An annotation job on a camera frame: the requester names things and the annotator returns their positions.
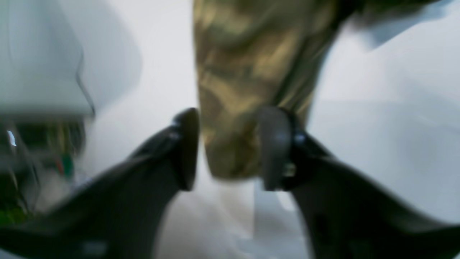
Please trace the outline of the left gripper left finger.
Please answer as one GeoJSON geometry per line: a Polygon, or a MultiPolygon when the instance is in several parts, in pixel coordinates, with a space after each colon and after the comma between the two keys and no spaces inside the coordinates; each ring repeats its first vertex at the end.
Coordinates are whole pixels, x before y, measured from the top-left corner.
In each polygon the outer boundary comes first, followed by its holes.
{"type": "Polygon", "coordinates": [[[197,108],[183,110],[50,212],[2,227],[1,251],[21,259],[153,258],[168,205],[193,189],[199,136],[197,108]]]}

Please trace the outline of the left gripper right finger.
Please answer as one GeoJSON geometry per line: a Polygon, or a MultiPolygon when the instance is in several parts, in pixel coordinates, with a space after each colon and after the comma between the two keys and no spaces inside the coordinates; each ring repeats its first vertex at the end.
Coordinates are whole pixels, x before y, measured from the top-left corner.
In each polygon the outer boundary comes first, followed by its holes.
{"type": "Polygon", "coordinates": [[[258,112],[261,177],[267,191],[289,192],[315,259],[453,259],[459,225],[409,208],[340,162],[276,106],[258,112]]]}

